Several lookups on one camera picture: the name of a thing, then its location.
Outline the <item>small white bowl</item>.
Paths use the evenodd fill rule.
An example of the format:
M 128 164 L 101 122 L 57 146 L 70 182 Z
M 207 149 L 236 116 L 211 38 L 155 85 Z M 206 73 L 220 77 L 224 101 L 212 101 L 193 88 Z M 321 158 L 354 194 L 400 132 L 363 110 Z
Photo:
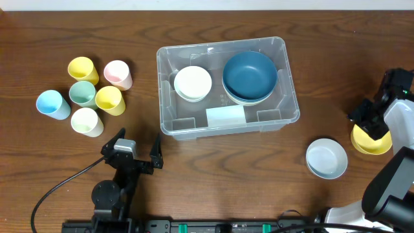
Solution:
M 174 80 L 176 93 L 188 102 L 199 102 L 212 88 L 212 77 L 207 70 L 198 66 L 181 69 Z

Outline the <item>dark blue bowl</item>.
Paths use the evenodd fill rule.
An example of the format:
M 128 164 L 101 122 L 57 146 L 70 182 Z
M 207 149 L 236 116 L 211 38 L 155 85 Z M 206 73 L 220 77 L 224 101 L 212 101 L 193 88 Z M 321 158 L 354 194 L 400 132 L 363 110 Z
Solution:
M 237 103 L 239 105 L 245 105 L 245 106 L 257 105 L 257 104 L 265 101 L 274 92 L 274 91 L 269 92 L 265 97 L 260 98 L 259 100 L 242 100 L 241 98 L 238 98 L 235 95 L 233 95 L 225 85 L 223 87 L 224 87 L 224 90 L 225 90 L 226 94 L 228 95 L 228 97 L 232 101 L 234 101 L 235 103 Z
M 278 70 L 266 55 L 240 52 L 231 57 L 223 69 L 224 88 L 236 99 L 256 102 L 269 96 L 278 82 Z

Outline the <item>small grey bowl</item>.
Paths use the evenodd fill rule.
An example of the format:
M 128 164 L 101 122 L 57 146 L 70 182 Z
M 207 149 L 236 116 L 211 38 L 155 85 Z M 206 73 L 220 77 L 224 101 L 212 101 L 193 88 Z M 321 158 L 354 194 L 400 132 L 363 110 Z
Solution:
M 342 176 L 348 165 L 344 148 L 332 139 L 317 139 L 306 151 L 306 165 L 322 179 L 337 179 Z

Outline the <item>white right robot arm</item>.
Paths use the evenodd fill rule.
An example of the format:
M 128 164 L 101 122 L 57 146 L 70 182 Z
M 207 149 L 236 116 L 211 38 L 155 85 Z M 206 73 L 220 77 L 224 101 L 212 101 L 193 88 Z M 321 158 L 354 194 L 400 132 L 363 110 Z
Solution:
M 413 232 L 413 102 L 395 100 L 384 121 L 391 133 L 394 157 L 369 183 L 362 200 L 330 208 L 324 223 Z

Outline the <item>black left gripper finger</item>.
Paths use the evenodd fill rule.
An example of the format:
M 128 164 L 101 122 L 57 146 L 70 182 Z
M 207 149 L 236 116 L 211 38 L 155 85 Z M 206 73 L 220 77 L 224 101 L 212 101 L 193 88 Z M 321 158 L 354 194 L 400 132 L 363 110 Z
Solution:
M 125 137 L 125 128 L 122 128 L 111 140 L 109 140 L 101 149 L 102 155 L 112 155 L 115 151 L 114 145 L 118 139 Z
M 162 169 L 164 165 L 162 151 L 161 151 L 161 136 L 157 135 L 155 143 L 149 153 L 151 158 L 151 165 L 154 168 Z

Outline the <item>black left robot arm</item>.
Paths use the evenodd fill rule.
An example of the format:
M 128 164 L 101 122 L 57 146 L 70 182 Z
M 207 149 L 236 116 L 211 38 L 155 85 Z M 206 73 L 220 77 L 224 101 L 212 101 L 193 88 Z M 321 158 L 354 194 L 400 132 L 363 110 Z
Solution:
M 92 191 L 94 203 L 92 233 L 144 232 L 141 220 L 129 217 L 129 210 L 142 174 L 152 175 L 164 165 L 161 137 L 157 135 L 149 153 L 150 161 L 136 158 L 136 142 L 125 138 L 122 128 L 101 150 L 106 164 L 116 170 L 114 178 L 99 182 Z

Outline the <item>small yellow bowl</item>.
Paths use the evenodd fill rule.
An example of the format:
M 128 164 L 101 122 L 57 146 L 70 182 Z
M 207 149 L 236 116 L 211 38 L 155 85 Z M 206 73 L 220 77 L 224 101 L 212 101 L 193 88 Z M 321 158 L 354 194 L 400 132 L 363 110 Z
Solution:
M 364 130 L 356 124 L 351 132 L 351 143 L 361 153 L 368 155 L 381 155 L 392 147 L 391 133 L 388 131 L 381 139 L 373 140 Z

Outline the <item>beige bowl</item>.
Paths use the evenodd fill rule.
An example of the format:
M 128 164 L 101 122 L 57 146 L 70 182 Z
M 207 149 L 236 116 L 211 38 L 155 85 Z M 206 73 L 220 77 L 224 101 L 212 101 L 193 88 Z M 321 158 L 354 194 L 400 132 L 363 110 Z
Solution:
M 253 101 L 253 102 L 248 102 L 248 101 L 244 101 L 244 100 L 238 100 L 236 97 L 232 96 L 230 93 L 227 93 L 227 96 L 230 98 L 230 100 L 232 100 L 233 102 L 239 104 L 239 105 L 244 105 L 244 106 L 253 106 L 253 105 L 257 105 L 260 104 L 261 102 L 264 102 L 268 97 L 266 97 L 265 99 L 262 100 L 257 100 L 257 101 Z

